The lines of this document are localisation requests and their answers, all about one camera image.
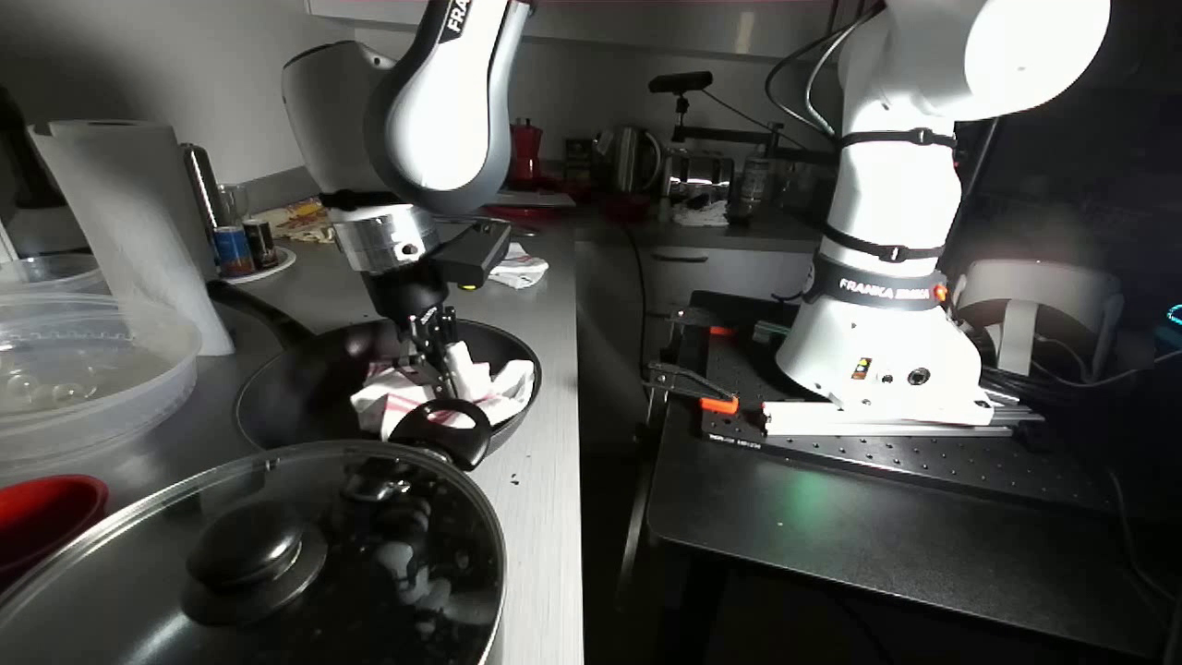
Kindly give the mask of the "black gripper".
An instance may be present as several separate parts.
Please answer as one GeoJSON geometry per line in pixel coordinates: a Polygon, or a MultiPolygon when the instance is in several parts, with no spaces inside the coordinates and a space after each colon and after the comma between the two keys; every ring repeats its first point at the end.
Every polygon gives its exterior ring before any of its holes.
{"type": "Polygon", "coordinates": [[[452,341],[456,313],[438,266],[416,261],[384,270],[370,282],[370,297],[379,313],[390,319],[418,353],[438,353],[452,341]]]}

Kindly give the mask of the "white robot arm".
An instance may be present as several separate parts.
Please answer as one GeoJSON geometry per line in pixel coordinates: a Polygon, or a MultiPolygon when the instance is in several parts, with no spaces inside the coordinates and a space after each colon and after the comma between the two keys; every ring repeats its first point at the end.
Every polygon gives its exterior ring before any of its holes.
{"type": "MultiPolygon", "coordinates": [[[[448,288],[481,270],[478,209],[509,171],[509,68],[534,0],[429,0],[395,63],[336,39],[283,70],[284,112],[372,307],[452,376],[448,288]]],[[[813,284],[776,350],[807,395],[776,437],[989,426],[982,360],[940,307],[965,121],[1030,112],[1082,77],[1112,0],[886,0],[844,34],[839,177],[813,284]]]]}

